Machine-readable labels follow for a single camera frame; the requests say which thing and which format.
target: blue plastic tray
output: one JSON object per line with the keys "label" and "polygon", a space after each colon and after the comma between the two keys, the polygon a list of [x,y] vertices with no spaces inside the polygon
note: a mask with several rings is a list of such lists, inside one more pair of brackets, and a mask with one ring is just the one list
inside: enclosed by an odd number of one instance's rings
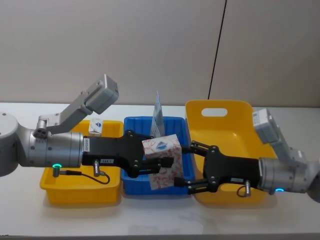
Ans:
{"label": "blue plastic tray", "polygon": [[[124,119],[124,130],[133,130],[137,134],[150,135],[151,116],[129,116]],[[164,117],[165,135],[176,134],[181,145],[188,145],[186,123],[182,117]],[[183,173],[186,180],[195,178],[192,159],[190,154],[182,155]],[[124,192],[127,195],[186,195],[186,187],[166,187],[151,190],[148,175],[140,175],[137,178],[128,177],[127,173],[121,170]]]}

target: small white box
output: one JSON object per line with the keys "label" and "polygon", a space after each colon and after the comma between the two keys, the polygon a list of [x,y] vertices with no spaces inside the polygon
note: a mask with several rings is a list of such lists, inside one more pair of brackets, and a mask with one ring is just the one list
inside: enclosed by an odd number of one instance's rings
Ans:
{"label": "small white box", "polygon": [[175,177],[183,177],[182,151],[176,134],[142,141],[146,159],[173,157],[171,168],[161,168],[159,173],[149,174],[152,190],[174,185]]}
{"label": "small white box", "polygon": [[99,137],[102,134],[103,121],[99,118],[93,118],[89,124],[89,136]]}

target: blue logo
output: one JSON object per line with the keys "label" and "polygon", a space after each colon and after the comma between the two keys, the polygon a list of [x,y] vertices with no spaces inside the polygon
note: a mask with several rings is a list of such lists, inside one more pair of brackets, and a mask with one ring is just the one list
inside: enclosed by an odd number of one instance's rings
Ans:
{"label": "blue logo", "polygon": [[158,145],[156,146],[157,150],[163,150],[167,148],[168,143],[165,143],[163,141],[159,142]]}

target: yellow plastic tray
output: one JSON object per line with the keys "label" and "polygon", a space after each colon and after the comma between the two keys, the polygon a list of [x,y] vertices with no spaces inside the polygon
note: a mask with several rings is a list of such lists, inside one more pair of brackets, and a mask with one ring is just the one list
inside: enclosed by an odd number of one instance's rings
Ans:
{"label": "yellow plastic tray", "polygon": [[[80,132],[88,136],[89,120],[80,122],[72,132]],[[103,137],[121,137],[124,132],[124,124],[120,121],[103,121]],[[120,189],[119,167],[102,166],[101,171],[110,176],[110,183],[100,184],[84,176],[60,175],[53,177],[53,168],[45,168],[40,181],[40,187],[46,190],[49,202],[58,205],[70,204],[112,204],[118,201]],[[92,166],[81,166],[80,168],[63,168],[63,170],[77,170],[84,174],[93,176]],[[105,176],[98,177],[106,181]]]}
{"label": "yellow plastic tray", "polygon": [[[203,109],[226,109],[225,116],[203,116]],[[253,108],[244,101],[192,100],[186,103],[186,118],[191,140],[216,145],[227,156],[245,158],[274,158],[268,144],[262,144],[253,127]],[[203,178],[204,158],[195,155],[194,169],[197,179]],[[197,193],[195,198],[203,204],[258,204],[266,193],[251,189],[251,197],[239,197],[238,184],[226,183],[215,193]]]}

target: white wall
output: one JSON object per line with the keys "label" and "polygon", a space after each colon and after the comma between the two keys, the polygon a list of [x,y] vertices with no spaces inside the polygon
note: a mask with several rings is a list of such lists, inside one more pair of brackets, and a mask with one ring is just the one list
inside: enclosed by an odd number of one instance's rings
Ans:
{"label": "white wall", "polygon": [[107,73],[119,104],[206,98],[224,0],[0,0],[0,101],[70,102]]}
{"label": "white wall", "polygon": [[320,107],[320,1],[228,0],[211,99]]}

